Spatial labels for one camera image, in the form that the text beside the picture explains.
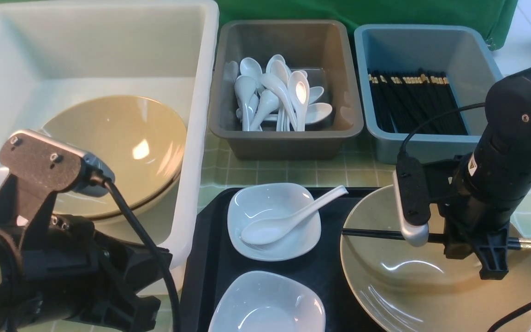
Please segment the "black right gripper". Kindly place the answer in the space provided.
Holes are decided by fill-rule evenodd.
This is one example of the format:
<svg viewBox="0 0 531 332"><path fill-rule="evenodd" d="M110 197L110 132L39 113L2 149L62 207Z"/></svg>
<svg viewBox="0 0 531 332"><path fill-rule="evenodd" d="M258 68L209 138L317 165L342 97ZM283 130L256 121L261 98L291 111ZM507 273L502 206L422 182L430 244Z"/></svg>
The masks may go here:
<svg viewBox="0 0 531 332"><path fill-rule="evenodd" d="M474 254L481 263L480 279L501 281L509 271L510 204L488 186L491 169L468 154L425 164L425 175L430 199L445 218L445 257Z"/></svg>

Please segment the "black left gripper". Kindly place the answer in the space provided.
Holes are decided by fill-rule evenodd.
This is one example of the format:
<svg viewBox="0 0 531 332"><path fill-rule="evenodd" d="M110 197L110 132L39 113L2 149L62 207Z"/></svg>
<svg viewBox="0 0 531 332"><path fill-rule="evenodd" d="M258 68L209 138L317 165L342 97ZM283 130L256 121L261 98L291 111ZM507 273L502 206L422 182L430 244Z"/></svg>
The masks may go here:
<svg viewBox="0 0 531 332"><path fill-rule="evenodd" d="M105 235L83 217L53 214L59 191L6 173L0 185L0 332L67 320L121 332L149 332L160 300L138 292L163 279L170 296L171 253L158 248L101 173L142 244Z"/></svg>

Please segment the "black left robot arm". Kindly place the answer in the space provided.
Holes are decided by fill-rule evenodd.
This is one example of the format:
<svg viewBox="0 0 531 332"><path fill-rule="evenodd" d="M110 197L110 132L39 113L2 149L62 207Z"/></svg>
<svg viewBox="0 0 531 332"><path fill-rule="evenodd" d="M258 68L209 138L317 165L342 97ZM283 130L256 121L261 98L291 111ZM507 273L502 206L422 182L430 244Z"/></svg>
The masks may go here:
<svg viewBox="0 0 531 332"><path fill-rule="evenodd" d="M0 168L0 187L8 170ZM65 320L121 332L149 332L160 300L138 292L162 274L138 243L107 236L80 216L49 221L35 250L19 241L27 227L0 225L0 332Z"/></svg>

